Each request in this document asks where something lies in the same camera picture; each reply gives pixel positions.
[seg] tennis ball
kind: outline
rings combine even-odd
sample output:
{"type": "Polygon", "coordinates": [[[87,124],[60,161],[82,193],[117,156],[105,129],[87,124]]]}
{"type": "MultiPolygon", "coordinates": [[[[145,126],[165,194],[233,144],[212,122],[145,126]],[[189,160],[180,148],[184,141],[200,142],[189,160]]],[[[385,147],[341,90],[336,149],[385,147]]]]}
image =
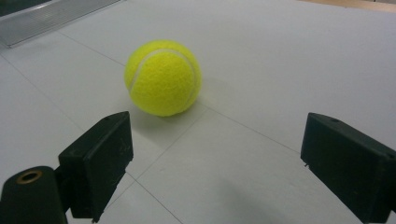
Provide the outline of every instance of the tennis ball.
{"type": "Polygon", "coordinates": [[[137,107],[161,117],[188,109],[202,83],[193,54],[172,40],[155,40],[138,48],[126,64],[124,81],[137,107]]]}

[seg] white surface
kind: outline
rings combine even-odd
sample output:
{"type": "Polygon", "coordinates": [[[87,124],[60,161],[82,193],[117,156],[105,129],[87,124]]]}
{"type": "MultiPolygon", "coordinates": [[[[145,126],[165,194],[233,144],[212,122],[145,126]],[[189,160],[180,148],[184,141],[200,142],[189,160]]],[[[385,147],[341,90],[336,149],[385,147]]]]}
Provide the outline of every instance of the white surface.
{"type": "Polygon", "coordinates": [[[131,176],[103,223],[359,223],[299,151],[308,112],[396,148],[395,20],[291,0],[131,0],[0,49],[0,181],[56,166],[129,110],[131,176]],[[133,106],[122,80],[130,53],[158,38],[189,47],[204,79],[198,103],[167,119],[133,106]]]}

